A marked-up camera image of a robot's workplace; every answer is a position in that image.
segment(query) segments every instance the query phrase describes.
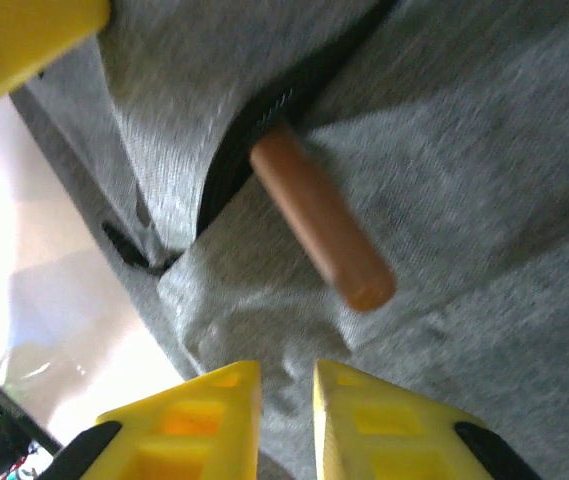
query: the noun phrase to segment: white surface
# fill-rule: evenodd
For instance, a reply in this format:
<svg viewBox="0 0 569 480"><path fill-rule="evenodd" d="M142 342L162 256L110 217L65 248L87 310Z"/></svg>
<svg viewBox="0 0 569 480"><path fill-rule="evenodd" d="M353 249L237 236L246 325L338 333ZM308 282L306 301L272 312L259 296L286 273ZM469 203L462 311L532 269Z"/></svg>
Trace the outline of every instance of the white surface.
<svg viewBox="0 0 569 480"><path fill-rule="evenodd" d="M180 379L8 98L0 100L0 383L63 443Z"/></svg>

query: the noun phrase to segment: gray sweatshirt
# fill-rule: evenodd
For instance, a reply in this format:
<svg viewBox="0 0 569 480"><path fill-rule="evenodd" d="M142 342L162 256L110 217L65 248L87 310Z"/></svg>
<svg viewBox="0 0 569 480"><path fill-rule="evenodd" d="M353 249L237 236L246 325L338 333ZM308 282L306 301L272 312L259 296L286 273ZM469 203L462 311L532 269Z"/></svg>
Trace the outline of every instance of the gray sweatshirt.
<svg viewBox="0 0 569 480"><path fill-rule="evenodd" d="M12 98L179 373L261 362L261 479L315 478L318 358L569 479L569 0L116 0ZM382 309L249 177L280 115L395 267Z"/></svg>

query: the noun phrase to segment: gray fleece cloth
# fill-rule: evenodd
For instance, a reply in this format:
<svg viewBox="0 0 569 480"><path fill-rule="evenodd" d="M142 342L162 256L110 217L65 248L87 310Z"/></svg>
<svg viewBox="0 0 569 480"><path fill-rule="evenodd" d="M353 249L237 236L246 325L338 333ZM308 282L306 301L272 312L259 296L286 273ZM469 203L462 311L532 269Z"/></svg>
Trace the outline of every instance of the gray fleece cloth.
<svg viewBox="0 0 569 480"><path fill-rule="evenodd" d="M330 5L352 19L364 3ZM332 358L468 410L543 478L569 479L569 0L403 2L305 116L398 273L367 315L322 283L255 179L193 240L231 119L348 22L320 0L116 7L99 43L13 100L180 373L261 362L260 478L315 477L312 367ZM149 257L186 253L161 278L131 269L104 220Z"/></svg>

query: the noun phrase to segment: yellow plastic piece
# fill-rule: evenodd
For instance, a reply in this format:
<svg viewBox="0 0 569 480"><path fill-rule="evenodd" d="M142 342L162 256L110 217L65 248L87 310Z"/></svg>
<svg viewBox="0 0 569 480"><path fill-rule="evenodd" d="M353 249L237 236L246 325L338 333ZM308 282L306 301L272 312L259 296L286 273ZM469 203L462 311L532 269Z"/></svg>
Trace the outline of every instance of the yellow plastic piece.
<svg viewBox="0 0 569 480"><path fill-rule="evenodd" d="M313 408L320 480L491 480L453 430L484 426L462 410L328 360Z"/></svg>
<svg viewBox="0 0 569 480"><path fill-rule="evenodd" d="M255 480L258 362L238 362L102 415L122 429L82 480Z"/></svg>
<svg viewBox="0 0 569 480"><path fill-rule="evenodd" d="M108 21L108 0L0 0L0 96Z"/></svg>

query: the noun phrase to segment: zipper opening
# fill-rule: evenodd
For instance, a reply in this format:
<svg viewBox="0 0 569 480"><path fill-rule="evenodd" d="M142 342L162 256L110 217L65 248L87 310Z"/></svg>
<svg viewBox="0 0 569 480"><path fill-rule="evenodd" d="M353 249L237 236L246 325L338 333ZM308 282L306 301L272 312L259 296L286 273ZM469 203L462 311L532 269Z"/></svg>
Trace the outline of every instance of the zipper opening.
<svg viewBox="0 0 569 480"><path fill-rule="evenodd" d="M293 126L339 73L358 47L388 18L400 0L380 0L337 39L311 53L253 96L231 122L204 183L199 237L244 185L252 169L248 152L285 117Z"/></svg>

